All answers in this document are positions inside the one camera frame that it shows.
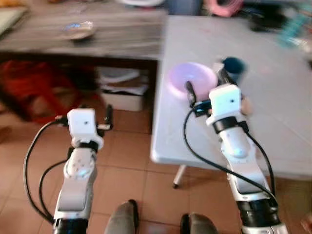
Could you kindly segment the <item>teal plastic object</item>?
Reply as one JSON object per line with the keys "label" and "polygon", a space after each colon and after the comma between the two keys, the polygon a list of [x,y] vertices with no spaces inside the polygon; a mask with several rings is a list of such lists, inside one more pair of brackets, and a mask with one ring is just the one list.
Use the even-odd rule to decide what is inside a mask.
{"label": "teal plastic object", "polygon": [[278,36],[278,43],[283,47],[298,47],[301,46],[305,40],[302,35],[307,31],[307,26],[312,19],[312,9],[302,8],[285,24],[281,33]]}

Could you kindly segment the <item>white plate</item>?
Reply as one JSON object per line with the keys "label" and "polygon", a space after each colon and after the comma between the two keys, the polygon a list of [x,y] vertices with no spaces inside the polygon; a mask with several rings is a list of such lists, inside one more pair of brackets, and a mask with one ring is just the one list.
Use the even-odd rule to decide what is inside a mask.
{"label": "white plate", "polygon": [[135,7],[157,7],[165,3],[166,0],[116,0],[116,2]]}

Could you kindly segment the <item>black bag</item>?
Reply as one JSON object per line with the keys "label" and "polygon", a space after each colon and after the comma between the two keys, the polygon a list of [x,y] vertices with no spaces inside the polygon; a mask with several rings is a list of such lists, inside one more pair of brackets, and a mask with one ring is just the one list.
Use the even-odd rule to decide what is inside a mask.
{"label": "black bag", "polygon": [[248,21],[248,29],[257,33],[277,32],[287,22],[284,6],[277,3],[244,3],[241,13]]}

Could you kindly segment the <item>grey robot leg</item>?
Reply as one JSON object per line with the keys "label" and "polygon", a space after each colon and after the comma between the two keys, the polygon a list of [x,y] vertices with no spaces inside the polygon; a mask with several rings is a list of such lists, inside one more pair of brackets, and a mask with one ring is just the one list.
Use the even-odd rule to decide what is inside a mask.
{"label": "grey robot leg", "polygon": [[219,232],[207,216],[189,213],[181,217],[180,234],[219,234]]}
{"label": "grey robot leg", "polygon": [[111,215],[104,234],[137,234],[139,223],[138,204],[135,200],[128,200]]}

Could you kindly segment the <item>white metal table leg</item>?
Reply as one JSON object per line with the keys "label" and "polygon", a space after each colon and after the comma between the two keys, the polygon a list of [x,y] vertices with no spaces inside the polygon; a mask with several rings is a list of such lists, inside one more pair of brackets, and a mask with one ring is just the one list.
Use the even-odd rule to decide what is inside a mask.
{"label": "white metal table leg", "polygon": [[183,184],[183,179],[185,176],[185,172],[187,171],[188,166],[187,165],[180,165],[172,183],[173,189],[179,189],[180,186]]}

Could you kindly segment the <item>white folding table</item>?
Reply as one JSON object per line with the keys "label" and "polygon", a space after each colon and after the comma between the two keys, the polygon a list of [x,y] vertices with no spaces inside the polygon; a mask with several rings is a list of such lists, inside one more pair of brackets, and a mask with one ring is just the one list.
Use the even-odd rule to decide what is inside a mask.
{"label": "white folding table", "polygon": [[242,19],[169,16],[162,40],[150,158],[156,163],[207,169],[187,149],[182,126],[185,91],[170,85],[171,69],[186,62],[212,66],[236,57],[247,68],[240,89],[251,106],[247,123],[276,177],[312,177],[312,72],[303,53],[279,45],[275,34],[254,33]]}

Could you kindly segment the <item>dark blue cup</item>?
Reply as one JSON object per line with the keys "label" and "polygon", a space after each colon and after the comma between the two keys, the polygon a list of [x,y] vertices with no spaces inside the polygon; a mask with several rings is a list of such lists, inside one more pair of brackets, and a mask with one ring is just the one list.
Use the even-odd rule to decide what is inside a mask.
{"label": "dark blue cup", "polygon": [[223,63],[223,68],[225,68],[228,74],[230,74],[234,84],[238,84],[242,80],[243,74],[246,71],[247,67],[245,63],[235,57],[224,58],[221,62]]}

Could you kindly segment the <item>pink plastic bowl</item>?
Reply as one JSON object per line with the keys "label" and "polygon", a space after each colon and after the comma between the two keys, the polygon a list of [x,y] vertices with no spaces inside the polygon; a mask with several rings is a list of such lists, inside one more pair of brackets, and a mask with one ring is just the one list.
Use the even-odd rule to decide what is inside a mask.
{"label": "pink plastic bowl", "polygon": [[178,100],[187,100],[186,82],[192,83],[198,100],[209,98],[209,92],[218,84],[218,78],[212,69],[203,64],[186,62],[172,67],[166,73],[168,89]]}

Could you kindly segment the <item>wooden spoon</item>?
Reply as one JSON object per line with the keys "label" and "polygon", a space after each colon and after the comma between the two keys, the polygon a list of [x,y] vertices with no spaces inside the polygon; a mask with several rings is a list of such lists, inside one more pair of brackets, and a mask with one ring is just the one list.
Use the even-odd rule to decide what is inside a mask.
{"label": "wooden spoon", "polygon": [[241,98],[240,104],[241,104],[241,113],[244,116],[250,116],[253,114],[253,108],[251,102],[249,101],[249,98],[247,97]]}

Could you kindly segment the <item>red plastic stool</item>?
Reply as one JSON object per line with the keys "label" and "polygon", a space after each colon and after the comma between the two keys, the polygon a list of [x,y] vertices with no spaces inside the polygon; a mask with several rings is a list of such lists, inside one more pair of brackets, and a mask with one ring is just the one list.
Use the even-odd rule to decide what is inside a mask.
{"label": "red plastic stool", "polygon": [[98,90],[92,66],[18,60],[0,64],[0,91],[17,102],[30,122],[65,115]]}

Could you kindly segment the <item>grey robot left leg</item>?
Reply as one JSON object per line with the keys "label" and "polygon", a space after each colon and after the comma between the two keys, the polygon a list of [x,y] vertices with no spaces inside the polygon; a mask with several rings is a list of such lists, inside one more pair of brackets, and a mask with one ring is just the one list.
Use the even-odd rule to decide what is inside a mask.
{"label": "grey robot left leg", "polygon": [[128,200],[111,215],[104,234],[137,234],[139,223],[138,204],[135,200]]}

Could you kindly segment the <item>white storage box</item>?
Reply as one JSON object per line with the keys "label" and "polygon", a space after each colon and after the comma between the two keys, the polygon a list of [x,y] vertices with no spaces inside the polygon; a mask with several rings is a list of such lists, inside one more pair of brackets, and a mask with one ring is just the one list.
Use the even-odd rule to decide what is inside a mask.
{"label": "white storage box", "polygon": [[116,110],[142,111],[149,89],[146,75],[138,69],[96,67],[97,81],[105,103]]}

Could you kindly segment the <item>grey wooden bench table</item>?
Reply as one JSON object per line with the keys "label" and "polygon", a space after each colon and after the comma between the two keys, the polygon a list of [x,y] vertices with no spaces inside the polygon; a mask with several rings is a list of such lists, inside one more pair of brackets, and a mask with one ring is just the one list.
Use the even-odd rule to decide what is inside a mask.
{"label": "grey wooden bench table", "polygon": [[[115,2],[43,4],[0,37],[0,53],[156,60],[166,20],[164,9],[141,10]],[[91,38],[72,42],[64,35],[66,26],[84,21],[95,27]]]}

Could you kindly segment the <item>person in blue jeans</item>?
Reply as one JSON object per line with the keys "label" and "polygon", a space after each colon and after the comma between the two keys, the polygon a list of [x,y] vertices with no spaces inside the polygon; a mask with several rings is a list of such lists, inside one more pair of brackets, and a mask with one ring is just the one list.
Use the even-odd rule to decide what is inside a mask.
{"label": "person in blue jeans", "polygon": [[203,0],[166,0],[169,15],[199,16]]}

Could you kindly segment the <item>pink round object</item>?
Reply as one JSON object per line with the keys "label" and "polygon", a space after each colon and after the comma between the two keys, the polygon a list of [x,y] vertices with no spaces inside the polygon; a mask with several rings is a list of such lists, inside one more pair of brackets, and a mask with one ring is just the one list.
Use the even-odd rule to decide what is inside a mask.
{"label": "pink round object", "polygon": [[243,6],[244,0],[203,0],[209,14],[220,17],[232,17]]}

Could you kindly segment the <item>small patterned dish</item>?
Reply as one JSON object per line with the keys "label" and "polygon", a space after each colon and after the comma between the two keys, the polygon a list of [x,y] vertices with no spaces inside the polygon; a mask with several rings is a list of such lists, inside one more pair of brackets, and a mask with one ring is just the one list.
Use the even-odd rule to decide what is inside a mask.
{"label": "small patterned dish", "polygon": [[60,36],[63,39],[78,41],[91,38],[96,31],[97,27],[93,22],[83,20],[64,26]]}

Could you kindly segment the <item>grey robot right leg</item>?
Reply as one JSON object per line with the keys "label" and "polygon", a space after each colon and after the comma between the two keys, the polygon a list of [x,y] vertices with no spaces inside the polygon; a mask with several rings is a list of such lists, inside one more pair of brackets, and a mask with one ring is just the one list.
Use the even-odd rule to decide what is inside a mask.
{"label": "grey robot right leg", "polygon": [[189,213],[181,217],[180,234],[219,234],[219,232],[207,216]]}

